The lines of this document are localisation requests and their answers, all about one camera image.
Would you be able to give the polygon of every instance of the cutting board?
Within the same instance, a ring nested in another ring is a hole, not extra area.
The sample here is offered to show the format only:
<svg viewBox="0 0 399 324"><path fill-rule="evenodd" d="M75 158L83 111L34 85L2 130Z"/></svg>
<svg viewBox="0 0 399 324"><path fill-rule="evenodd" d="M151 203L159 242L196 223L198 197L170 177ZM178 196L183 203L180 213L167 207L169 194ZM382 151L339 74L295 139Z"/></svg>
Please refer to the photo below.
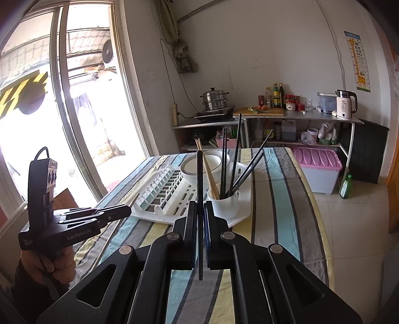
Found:
<svg viewBox="0 0 399 324"><path fill-rule="evenodd" d="M284 109L283 108L269 108L264 113L253 113L252 111L248 110L248 107L241 108L233 113L233 116L238 116L242 114L243 116L284 116Z"/></svg>

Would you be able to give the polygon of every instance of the pink lid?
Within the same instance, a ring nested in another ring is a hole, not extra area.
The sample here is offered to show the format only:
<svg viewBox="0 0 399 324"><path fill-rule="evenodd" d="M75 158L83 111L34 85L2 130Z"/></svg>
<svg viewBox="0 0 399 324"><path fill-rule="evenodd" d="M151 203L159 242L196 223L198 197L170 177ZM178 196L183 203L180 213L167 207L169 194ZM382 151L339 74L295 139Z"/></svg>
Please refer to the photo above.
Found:
<svg viewBox="0 0 399 324"><path fill-rule="evenodd" d="M335 171L342 169L342 164L333 150L296 147L293 152L301 167Z"/></svg>

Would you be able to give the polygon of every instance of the white plastic dish rack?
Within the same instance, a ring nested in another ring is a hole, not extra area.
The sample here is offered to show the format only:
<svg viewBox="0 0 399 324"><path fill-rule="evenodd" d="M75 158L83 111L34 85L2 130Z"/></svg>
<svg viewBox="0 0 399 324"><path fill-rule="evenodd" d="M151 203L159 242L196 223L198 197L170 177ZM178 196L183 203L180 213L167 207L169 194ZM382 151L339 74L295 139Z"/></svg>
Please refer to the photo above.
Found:
<svg viewBox="0 0 399 324"><path fill-rule="evenodd" d="M245 169L237 163L235 179ZM229 183L231 171L227 173ZM157 223L173 224L176 219L187 216L190 200L197 199L197 188L191 186L171 164L156 172L139 189L140 196L133 204L132 215ZM249 176L237 190L239 211L227 223L229 227L241 222L251 214L252 176Z"/></svg>

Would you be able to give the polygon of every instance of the kettle handle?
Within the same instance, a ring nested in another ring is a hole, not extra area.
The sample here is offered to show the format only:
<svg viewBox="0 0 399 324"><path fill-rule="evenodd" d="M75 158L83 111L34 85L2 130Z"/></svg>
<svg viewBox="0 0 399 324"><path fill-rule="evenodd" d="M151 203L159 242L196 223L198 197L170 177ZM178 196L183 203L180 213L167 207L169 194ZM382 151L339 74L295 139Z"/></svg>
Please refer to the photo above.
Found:
<svg viewBox="0 0 399 324"><path fill-rule="evenodd" d="M358 97L357 97L356 93L354 93L352 91L348 91L348 92L351 97L355 98L355 110L351 110L351 113L354 114L358 110Z"/></svg>

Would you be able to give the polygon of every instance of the dining table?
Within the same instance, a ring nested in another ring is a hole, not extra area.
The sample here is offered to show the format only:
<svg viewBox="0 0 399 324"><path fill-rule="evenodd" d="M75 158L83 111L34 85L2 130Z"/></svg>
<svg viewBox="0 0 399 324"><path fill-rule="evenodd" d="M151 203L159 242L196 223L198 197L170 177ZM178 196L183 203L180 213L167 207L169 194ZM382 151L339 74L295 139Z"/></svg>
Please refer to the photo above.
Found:
<svg viewBox="0 0 399 324"><path fill-rule="evenodd" d="M237 161L248 164L257 148L240 149ZM264 148L264 155L251 174L251 213L232 231L253 244L281 244L325 285L334 290L334 271L323 220L309 184L289 148ZM235 150L228 150L233 160ZM109 192L97 205L128 204L143 183L166 165L179 169L192 153L152 156ZM71 287L121 245L134 248L152 244L172 230L172 225L139 219L133 215L108 224L101 234L74 245L76 277ZM230 270L204 267L198 280L198 259L191 271L172 271L166 323L234 323Z"/></svg>

